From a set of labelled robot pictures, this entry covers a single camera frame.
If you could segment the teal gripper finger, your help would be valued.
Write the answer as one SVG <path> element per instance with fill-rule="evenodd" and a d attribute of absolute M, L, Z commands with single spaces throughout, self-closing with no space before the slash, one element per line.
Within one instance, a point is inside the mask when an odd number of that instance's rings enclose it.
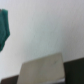
<path fill-rule="evenodd" d="M 0 52 L 3 50 L 5 42 L 9 36 L 8 11 L 2 9 L 0 10 Z"/>

